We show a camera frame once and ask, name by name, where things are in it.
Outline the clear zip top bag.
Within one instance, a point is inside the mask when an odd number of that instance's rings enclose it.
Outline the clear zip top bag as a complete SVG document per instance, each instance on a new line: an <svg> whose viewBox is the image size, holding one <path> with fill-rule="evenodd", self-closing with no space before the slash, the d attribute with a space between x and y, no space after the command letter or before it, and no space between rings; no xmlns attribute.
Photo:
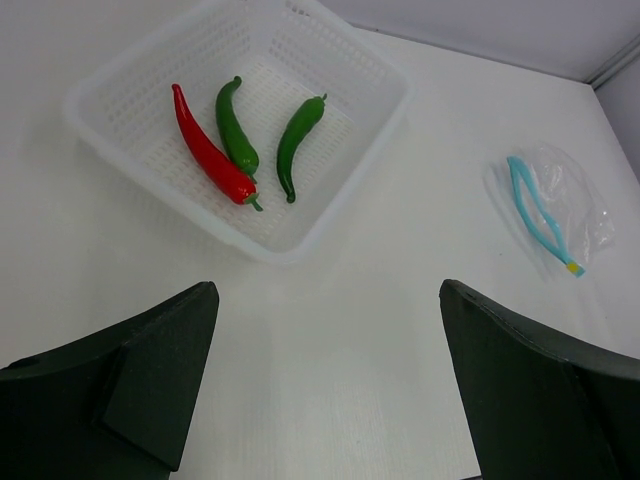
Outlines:
<svg viewBox="0 0 640 480"><path fill-rule="evenodd" d="M485 166L489 200L534 263L581 278L611 246L610 209L584 168L547 143L513 149Z"/></svg>

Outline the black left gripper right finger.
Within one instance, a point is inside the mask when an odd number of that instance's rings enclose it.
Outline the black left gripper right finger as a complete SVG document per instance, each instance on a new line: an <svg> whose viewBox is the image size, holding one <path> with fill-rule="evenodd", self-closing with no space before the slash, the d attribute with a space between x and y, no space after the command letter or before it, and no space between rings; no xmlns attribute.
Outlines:
<svg viewBox="0 0 640 480"><path fill-rule="evenodd" d="M639 361L448 279L440 309L483 479L636 479Z"/></svg>

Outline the green fake chili pepper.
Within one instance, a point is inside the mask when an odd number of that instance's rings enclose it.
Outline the green fake chili pepper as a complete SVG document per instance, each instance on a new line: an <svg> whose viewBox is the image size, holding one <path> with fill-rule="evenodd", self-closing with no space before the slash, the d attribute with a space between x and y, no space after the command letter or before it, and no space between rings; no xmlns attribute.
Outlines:
<svg viewBox="0 0 640 480"><path fill-rule="evenodd" d="M233 107L233 95L241 84L242 78L235 76L218 92L215 101L216 125L228 158L255 183L259 155L245 134Z"/></svg>

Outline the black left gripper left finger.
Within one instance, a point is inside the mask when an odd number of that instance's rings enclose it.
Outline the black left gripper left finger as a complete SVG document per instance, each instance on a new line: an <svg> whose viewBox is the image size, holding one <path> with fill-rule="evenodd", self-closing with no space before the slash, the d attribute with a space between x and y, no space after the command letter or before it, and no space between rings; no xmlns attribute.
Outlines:
<svg viewBox="0 0 640 480"><path fill-rule="evenodd" d="M1 371L4 479L178 470L219 308L212 282Z"/></svg>

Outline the red fake chili pepper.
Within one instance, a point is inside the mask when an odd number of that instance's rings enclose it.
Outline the red fake chili pepper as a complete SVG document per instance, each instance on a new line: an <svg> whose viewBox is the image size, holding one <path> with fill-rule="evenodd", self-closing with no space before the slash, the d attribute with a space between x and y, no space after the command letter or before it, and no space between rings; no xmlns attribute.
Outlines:
<svg viewBox="0 0 640 480"><path fill-rule="evenodd" d="M174 83L171 89L180 133L196 163L208 179L234 204L250 205L256 211L262 212L255 184L209 139L191 113L181 86Z"/></svg>

